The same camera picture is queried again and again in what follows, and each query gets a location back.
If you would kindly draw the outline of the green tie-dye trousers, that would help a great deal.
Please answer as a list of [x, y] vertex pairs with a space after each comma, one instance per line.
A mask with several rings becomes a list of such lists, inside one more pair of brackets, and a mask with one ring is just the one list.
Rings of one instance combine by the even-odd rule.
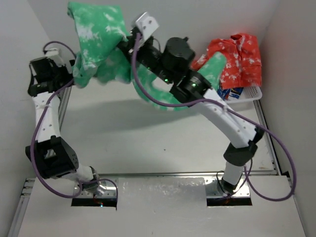
[[[136, 87], [131, 71], [131, 63], [118, 49], [118, 43], [127, 39], [132, 33], [125, 27], [122, 11], [116, 5], [95, 5], [78, 2], [68, 3], [68, 15], [74, 20], [75, 31], [79, 39], [80, 50], [73, 67], [75, 84], [84, 88], [92, 78], [96, 78], [101, 84], [107, 84], [116, 80], [133, 84], [137, 94], [144, 101], [161, 110], [181, 110], [169, 108], [150, 102]], [[219, 76], [225, 66], [226, 58], [222, 53], [216, 53], [211, 60], [201, 69], [204, 73], [210, 73], [207, 78], [217, 91]], [[158, 92], [159, 98], [169, 102], [175, 102], [167, 93], [171, 85], [154, 76], [144, 69], [139, 70], [141, 82], [153, 92]]]

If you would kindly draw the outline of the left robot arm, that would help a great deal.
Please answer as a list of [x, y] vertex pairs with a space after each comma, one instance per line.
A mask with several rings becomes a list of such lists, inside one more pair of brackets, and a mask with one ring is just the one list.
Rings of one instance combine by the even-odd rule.
[[95, 196], [100, 182], [91, 166], [80, 164], [74, 149], [60, 133], [60, 92], [73, 85], [73, 77], [59, 54], [47, 52], [30, 61], [31, 83], [28, 94], [36, 112], [36, 129], [25, 148], [38, 177], [77, 182], [82, 191]]

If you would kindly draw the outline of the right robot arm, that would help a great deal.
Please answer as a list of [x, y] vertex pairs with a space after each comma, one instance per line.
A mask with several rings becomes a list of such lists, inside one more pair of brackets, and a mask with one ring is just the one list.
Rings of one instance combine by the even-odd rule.
[[[188, 38], [172, 37], [167, 40], [164, 51], [153, 45], [153, 36], [144, 35], [133, 28], [126, 40], [118, 43], [118, 49], [131, 63], [131, 71], [136, 87], [141, 94], [156, 105], [169, 108], [188, 107], [195, 109], [207, 118], [229, 140], [223, 157], [226, 161], [218, 188], [226, 196], [232, 196], [238, 186], [244, 166], [252, 160], [257, 143], [264, 130], [255, 122], [236, 113], [217, 94], [214, 85], [202, 70], [190, 68], [195, 52], [188, 44]], [[167, 95], [175, 99], [169, 102], [159, 98], [160, 93], [153, 92], [141, 82], [140, 69], [152, 73], [171, 85]]]

